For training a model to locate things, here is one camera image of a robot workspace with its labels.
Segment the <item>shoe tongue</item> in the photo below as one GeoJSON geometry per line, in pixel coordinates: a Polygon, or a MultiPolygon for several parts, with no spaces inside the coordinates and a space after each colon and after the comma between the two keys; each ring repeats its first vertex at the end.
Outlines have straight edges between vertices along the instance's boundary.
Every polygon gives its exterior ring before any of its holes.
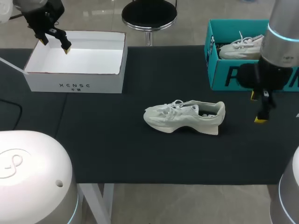
{"type": "Polygon", "coordinates": [[[262,38],[262,37],[263,37],[263,35],[259,35],[259,36],[253,37],[253,38],[252,38],[252,41],[256,41],[256,40],[258,40],[258,39],[260,39],[260,38],[262,38]]]}
{"type": "Polygon", "coordinates": [[[194,104],[192,106],[185,106],[185,109],[191,109],[191,110],[194,110],[196,112],[196,114],[199,113],[199,107],[197,104],[194,104]]]}

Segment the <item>shoelace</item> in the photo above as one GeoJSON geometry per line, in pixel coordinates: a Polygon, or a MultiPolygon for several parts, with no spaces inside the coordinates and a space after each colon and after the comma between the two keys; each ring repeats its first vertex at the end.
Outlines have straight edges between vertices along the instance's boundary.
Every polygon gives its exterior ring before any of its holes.
{"type": "Polygon", "coordinates": [[[241,35],[241,39],[240,40],[236,40],[234,42],[232,42],[232,45],[235,49],[240,49],[240,48],[244,48],[244,47],[252,47],[254,46],[254,44],[252,43],[252,37],[245,37],[243,38],[241,32],[239,31],[240,35],[241,35]]]}
{"type": "Polygon", "coordinates": [[[164,104],[165,107],[163,109],[159,109],[158,111],[163,112],[166,115],[166,119],[168,119],[171,114],[174,114],[171,112],[178,112],[178,110],[181,108],[181,106],[179,105],[181,103],[183,103],[183,101],[177,99],[173,101],[171,104],[164,104]]]}

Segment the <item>black stool seat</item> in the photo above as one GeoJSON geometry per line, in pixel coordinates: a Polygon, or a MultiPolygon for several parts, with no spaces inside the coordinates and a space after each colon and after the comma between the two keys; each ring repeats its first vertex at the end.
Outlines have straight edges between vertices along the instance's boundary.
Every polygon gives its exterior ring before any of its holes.
{"type": "Polygon", "coordinates": [[[129,26],[159,30],[174,22],[177,14],[174,5],[167,1],[135,0],[124,7],[121,16],[129,26]]]}

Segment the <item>white sneaker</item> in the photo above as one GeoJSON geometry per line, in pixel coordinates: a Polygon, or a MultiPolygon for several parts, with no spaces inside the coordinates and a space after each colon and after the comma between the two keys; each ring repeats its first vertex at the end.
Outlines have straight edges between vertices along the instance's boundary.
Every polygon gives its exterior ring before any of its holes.
{"type": "Polygon", "coordinates": [[[180,127],[189,126],[196,131],[218,135],[218,126],[223,122],[223,102],[205,103],[191,100],[183,103],[176,100],[171,104],[149,107],[145,110],[145,122],[161,132],[172,133],[180,127]]]}
{"type": "Polygon", "coordinates": [[[263,35],[256,37],[242,37],[241,39],[224,45],[220,48],[219,57],[221,59],[251,59],[258,60],[263,42],[263,35]]]}

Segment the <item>black table cloth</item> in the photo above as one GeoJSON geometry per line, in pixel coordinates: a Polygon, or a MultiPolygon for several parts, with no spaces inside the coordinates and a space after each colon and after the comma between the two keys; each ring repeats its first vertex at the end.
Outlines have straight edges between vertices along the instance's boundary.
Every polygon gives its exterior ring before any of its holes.
{"type": "MultiPolygon", "coordinates": [[[[30,53],[6,51],[19,66],[30,53]]],[[[275,94],[278,108],[270,121],[255,124],[260,103],[250,101],[250,92],[210,89],[202,46],[129,48],[122,94],[32,93],[22,74],[0,66],[1,88],[9,86],[0,98],[23,107],[16,129],[56,137],[77,182],[274,184],[299,145],[299,93],[275,94]],[[176,99],[223,101],[219,135],[190,128],[167,134],[144,122],[144,109],[176,99]]],[[[0,103],[0,111],[16,107],[0,103]]],[[[18,116],[0,115],[7,117],[1,130],[18,116]]]]}

